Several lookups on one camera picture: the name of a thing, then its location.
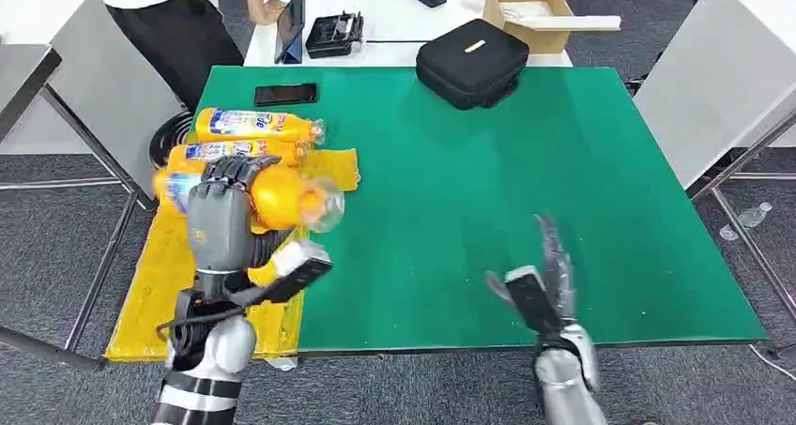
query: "cardboard box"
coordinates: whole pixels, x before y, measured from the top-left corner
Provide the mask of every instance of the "cardboard box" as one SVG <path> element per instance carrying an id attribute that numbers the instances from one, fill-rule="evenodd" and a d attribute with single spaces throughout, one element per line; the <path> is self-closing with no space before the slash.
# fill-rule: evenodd
<path id="1" fill-rule="evenodd" d="M 553 17 L 573 17 L 566 0 L 486 0 L 483 6 L 483 19 L 503 31 L 527 43 L 531 54 L 561 53 L 567 44 L 571 27 L 557 29 L 532 29 L 518 23 L 509 22 L 500 3 L 541 2 L 546 5 Z"/>

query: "metal table leg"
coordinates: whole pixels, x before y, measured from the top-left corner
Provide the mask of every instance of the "metal table leg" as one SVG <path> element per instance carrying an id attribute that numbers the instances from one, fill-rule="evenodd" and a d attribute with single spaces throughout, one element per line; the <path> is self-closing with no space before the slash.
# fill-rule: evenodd
<path id="1" fill-rule="evenodd" d="M 33 181 L 30 183 L 0 183 L 0 190 L 35 190 L 35 189 L 58 189 L 58 188 L 82 188 L 86 186 L 108 186 L 121 184 L 117 178 L 78 178 L 78 179 L 57 179 L 55 181 Z"/>
<path id="2" fill-rule="evenodd" d="M 752 239 L 752 236 L 746 232 L 746 229 L 743 228 L 738 215 L 735 214 L 735 211 L 729 204 L 727 197 L 724 196 L 719 188 L 712 188 L 711 193 L 716 198 L 716 201 L 719 203 L 721 208 L 724 209 L 725 214 L 727 214 L 727 217 L 729 218 L 729 222 L 732 223 L 732 227 L 735 228 L 735 232 L 738 233 L 738 235 L 741 237 L 741 240 L 743 240 L 743 243 L 746 245 L 749 251 L 752 252 L 752 255 L 755 257 L 755 261 L 757 261 L 760 268 L 763 269 L 763 273 L 765 273 L 766 278 L 773 286 L 780 300 L 782 300 L 785 308 L 788 309 L 788 314 L 790 314 L 790 317 L 794 322 L 796 322 L 796 301 L 793 300 L 793 296 L 788 292 L 788 288 L 785 287 L 782 279 L 779 278 L 774 269 L 771 267 L 771 264 L 769 264 L 768 260 L 763 255 L 763 252 L 760 251 L 758 244 Z"/>
<path id="3" fill-rule="evenodd" d="M 96 359 L 84 357 L 83 355 L 78 355 L 77 353 L 64 350 L 51 343 L 31 338 L 26 334 L 8 329 L 4 326 L 0 326 L 0 343 L 6 343 L 14 348 L 39 355 L 51 361 L 69 364 L 78 369 L 98 371 L 102 369 L 107 362 L 107 359 L 104 357 L 98 357 Z"/>
<path id="4" fill-rule="evenodd" d="M 712 179 L 704 188 L 700 189 L 691 197 L 691 202 L 704 197 L 711 193 L 711 189 L 718 187 L 721 183 L 727 180 L 731 175 L 735 174 L 748 162 L 751 158 L 757 156 L 761 151 L 768 148 L 768 146 L 779 136 L 785 134 L 793 125 L 796 124 L 796 111 L 790 113 L 787 117 L 782 119 L 775 127 L 769 129 L 768 132 L 763 134 L 756 142 L 746 149 L 737 159 L 733 160 L 726 169 L 719 175 Z"/>
<path id="5" fill-rule="evenodd" d="M 111 239 L 108 241 L 105 252 L 102 254 L 102 259 L 99 261 L 97 273 L 94 274 L 94 280 L 91 281 L 91 286 L 88 288 L 88 293 L 85 295 L 83 306 L 80 307 L 77 320 L 75 320 L 74 326 L 72 326 L 72 330 L 67 337 L 67 343 L 64 345 L 64 348 L 68 351 L 75 351 L 80 338 L 83 336 L 88 316 L 94 309 L 94 304 L 97 302 L 97 295 L 100 293 L 100 289 L 105 283 L 105 277 L 108 276 L 108 270 L 111 268 L 111 263 L 119 248 L 119 241 L 121 241 L 127 224 L 130 222 L 130 215 L 132 214 L 132 209 L 135 207 L 137 196 L 138 194 L 133 192 L 127 197 L 127 202 L 122 209 L 122 215 L 116 222 L 116 227 L 111 233 Z"/>
<path id="6" fill-rule="evenodd" d="M 48 80 L 61 63 L 61 56 L 49 45 L 4 45 L 0 48 L 0 59 L 4 60 L 10 68 L 0 72 L 0 80 L 16 86 L 13 95 L 0 98 L 0 141 L 14 126 L 17 119 L 33 101 L 37 94 L 41 94 L 48 103 L 63 117 L 69 126 L 91 148 L 100 164 L 115 177 L 62 179 L 55 181 L 39 181 L 31 183 L 0 183 L 2 190 L 34 190 L 78 188 L 85 186 L 105 186 L 121 184 L 128 192 L 127 202 L 122 209 L 121 216 L 111 233 L 111 238 L 99 261 L 99 267 L 94 274 L 94 279 L 85 296 L 83 305 L 78 312 L 77 320 L 67 337 L 64 347 L 32 338 L 18 331 L 0 326 L 0 344 L 8 344 L 21 350 L 29 351 L 50 360 L 73 365 L 82 369 L 98 370 L 106 360 L 103 357 L 93 359 L 84 357 L 75 352 L 80 338 L 83 336 L 88 317 L 94 309 L 100 289 L 105 282 L 111 263 L 118 250 L 119 241 L 130 221 L 130 215 L 136 202 L 144 210 L 155 208 L 155 202 L 149 199 L 146 193 L 138 186 L 132 177 L 124 170 L 118 161 L 111 155 L 107 148 L 97 139 L 93 132 L 58 95 Z"/>
<path id="7" fill-rule="evenodd" d="M 794 125 L 796 125 L 796 111 L 791 112 L 788 116 L 777 123 L 776 126 L 763 134 L 752 144 L 752 146 L 747 148 L 746 151 L 744 151 L 737 159 L 732 161 L 732 163 L 730 163 L 727 168 L 725 168 L 719 175 L 709 181 L 705 187 L 694 194 L 694 196 L 691 197 L 691 202 L 694 203 L 708 194 L 712 194 L 713 197 L 715 197 L 716 201 L 719 203 L 719 206 L 721 206 L 725 214 L 727 214 L 732 227 L 735 228 L 736 233 L 738 233 L 738 235 L 741 237 L 743 244 L 746 245 L 749 251 L 752 252 L 752 255 L 755 257 L 755 261 L 763 270 L 763 273 L 766 275 L 766 278 L 773 287 L 779 299 L 785 305 L 785 308 L 788 310 L 788 315 L 794 322 L 796 322 L 796 301 L 794 301 L 793 296 L 790 294 L 790 292 L 788 292 L 788 289 L 782 282 L 782 279 L 777 275 L 771 264 L 769 264 L 768 260 L 763 255 L 763 252 L 760 250 L 760 247 L 758 247 L 758 244 L 741 225 L 738 215 L 732 209 L 727 197 L 725 197 L 722 191 L 719 190 L 719 186 L 729 179 L 796 181 L 796 173 L 739 172 L 751 158 L 755 157 L 761 151 L 766 149 L 773 141 L 791 129 Z M 774 349 L 774 352 L 789 353 L 794 350 L 796 350 L 796 344 Z"/>
<path id="8" fill-rule="evenodd" d="M 146 211 L 151 211 L 155 209 L 155 202 L 149 199 L 141 187 L 133 181 L 132 177 L 127 173 L 126 170 L 118 163 L 118 161 L 108 152 L 108 149 L 105 148 L 104 145 L 97 139 L 97 136 L 91 132 L 90 129 L 83 123 L 83 120 L 77 116 L 77 114 L 72 111 L 72 109 L 68 106 L 68 104 L 62 99 L 55 89 L 49 84 L 46 83 L 44 87 L 40 91 L 41 95 L 44 99 L 50 103 L 53 108 L 61 115 L 61 117 L 66 120 L 69 126 L 77 133 L 78 136 L 83 139 L 83 141 L 91 148 L 91 151 L 94 153 L 94 156 L 97 157 L 99 162 L 105 166 L 105 168 L 113 174 L 116 178 L 121 181 L 122 186 L 127 190 L 127 192 L 135 192 L 138 197 L 138 204 Z"/>
<path id="9" fill-rule="evenodd" d="M 130 222 L 130 215 L 135 208 L 137 195 L 138 194 L 136 192 L 128 195 L 127 202 L 122 209 L 119 220 L 116 222 L 114 231 L 111 233 L 111 238 L 108 241 L 108 245 L 105 247 L 105 252 L 102 254 L 102 259 L 99 261 L 97 272 L 94 274 L 94 280 L 91 281 L 91 286 L 88 289 L 88 293 L 85 296 L 83 305 L 78 312 L 77 319 L 72 326 L 72 330 L 67 337 L 67 342 L 64 344 L 64 347 L 61 348 L 52 345 L 3 326 L 0 326 L 1 343 L 11 345 L 20 350 L 35 353 L 36 355 L 53 361 L 69 364 L 80 369 L 98 371 L 104 366 L 104 364 L 107 362 L 104 357 L 99 357 L 96 359 L 85 357 L 78 354 L 76 350 L 77 345 L 80 342 L 80 338 L 83 336 L 83 331 L 85 330 L 85 324 L 88 322 L 88 317 L 94 309 L 95 303 L 97 302 L 97 297 L 100 293 L 100 289 L 102 288 L 102 284 L 105 283 L 108 270 L 111 268 L 111 263 L 113 262 L 114 256 L 116 255 L 116 251 L 119 247 L 119 241 L 125 232 L 125 228 L 127 228 L 127 224 Z"/>

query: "black pants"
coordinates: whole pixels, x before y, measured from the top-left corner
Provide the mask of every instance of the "black pants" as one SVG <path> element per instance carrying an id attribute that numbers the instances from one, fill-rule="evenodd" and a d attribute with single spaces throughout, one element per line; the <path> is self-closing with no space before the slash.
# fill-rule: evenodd
<path id="1" fill-rule="evenodd" d="M 207 0 L 169 0 L 140 9 L 108 6 L 135 48 L 196 112 L 213 66 L 240 66 L 243 57 Z"/>

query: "human hand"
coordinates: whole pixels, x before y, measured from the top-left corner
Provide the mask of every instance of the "human hand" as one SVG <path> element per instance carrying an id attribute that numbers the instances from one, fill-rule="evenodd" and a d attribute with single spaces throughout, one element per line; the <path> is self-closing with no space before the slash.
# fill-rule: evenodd
<path id="1" fill-rule="evenodd" d="M 265 4 L 250 10 L 249 19 L 255 24 L 276 23 L 285 6 L 287 4 L 284 1 L 268 0 Z"/>

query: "orange juice bottle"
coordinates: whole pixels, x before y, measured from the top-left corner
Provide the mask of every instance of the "orange juice bottle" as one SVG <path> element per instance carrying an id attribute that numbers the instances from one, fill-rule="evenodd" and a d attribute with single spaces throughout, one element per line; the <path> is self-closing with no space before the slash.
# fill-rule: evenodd
<path id="1" fill-rule="evenodd" d="M 279 156 L 281 165 L 301 165 L 307 159 L 309 148 L 305 143 L 285 142 L 272 139 L 252 139 L 250 141 L 206 142 L 202 144 L 177 145 L 169 152 L 169 169 L 179 169 L 205 164 L 221 156 L 263 156 L 270 153 Z"/>
<path id="2" fill-rule="evenodd" d="M 185 214 L 188 193 L 201 182 L 202 169 L 186 167 L 155 173 L 155 191 L 161 207 Z M 249 188 L 255 230 L 283 230 L 304 225 L 317 233 L 334 228 L 343 217 L 343 193 L 326 178 L 306 178 L 295 169 L 272 165 L 257 174 Z"/>
<path id="3" fill-rule="evenodd" d="M 322 144 L 326 125 L 288 113 L 205 108 L 196 116 L 196 136 L 200 142 L 273 138 Z"/>

